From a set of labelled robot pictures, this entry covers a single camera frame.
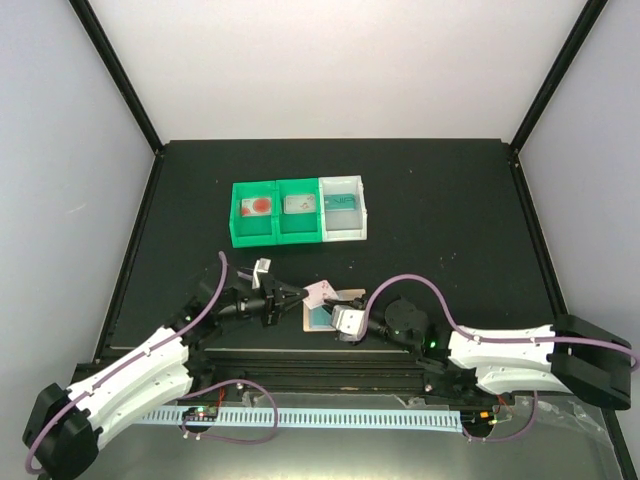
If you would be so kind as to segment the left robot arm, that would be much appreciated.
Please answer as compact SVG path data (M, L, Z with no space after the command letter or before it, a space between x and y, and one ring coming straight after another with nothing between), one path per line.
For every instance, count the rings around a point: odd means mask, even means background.
M215 287L202 284L146 341L98 373L37 396L22 441L30 475L75 479L119 433L156 408L202 399L226 387L215 380L204 343L228 322L258 319L274 326L309 293L260 273L253 279L224 267Z

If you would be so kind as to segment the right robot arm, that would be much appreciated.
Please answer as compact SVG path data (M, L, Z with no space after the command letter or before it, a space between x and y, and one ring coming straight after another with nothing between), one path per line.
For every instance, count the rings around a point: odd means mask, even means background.
M569 394L593 406L631 406L631 346L574 315L524 330L452 328L403 297L366 313L364 298L323 305L340 340L376 336L425 369L425 385L448 402L479 405L515 392Z

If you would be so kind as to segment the white red blossom card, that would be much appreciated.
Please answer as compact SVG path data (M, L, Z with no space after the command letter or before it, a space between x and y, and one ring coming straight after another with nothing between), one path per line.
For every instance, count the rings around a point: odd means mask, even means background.
M339 299L339 295L328 280L310 284L304 290L307 292L307 297L303 300L303 303L310 310L323 306L327 301Z

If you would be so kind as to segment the white bin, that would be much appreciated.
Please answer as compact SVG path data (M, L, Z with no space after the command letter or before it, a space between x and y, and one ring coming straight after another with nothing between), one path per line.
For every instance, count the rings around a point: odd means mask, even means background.
M319 177L322 241L365 241L368 212L360 175Z

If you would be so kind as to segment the green bin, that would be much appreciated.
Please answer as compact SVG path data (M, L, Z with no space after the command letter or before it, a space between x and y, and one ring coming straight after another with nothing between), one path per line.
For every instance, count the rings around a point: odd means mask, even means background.
M276 244L275 198L275 181L233 184L229 231L234 248Z
M276 181L277 238L282 245L320 243L320 194L317 178Z

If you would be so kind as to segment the beige card holder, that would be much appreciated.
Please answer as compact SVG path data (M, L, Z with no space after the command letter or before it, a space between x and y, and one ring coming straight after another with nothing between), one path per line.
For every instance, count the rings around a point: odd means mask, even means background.
M346 289L337 291L339 300L351 301L366 294L365 289ZM334 328L331 324L331 314L321 306L309 309L303 305L302 328L306 333L332 332Z

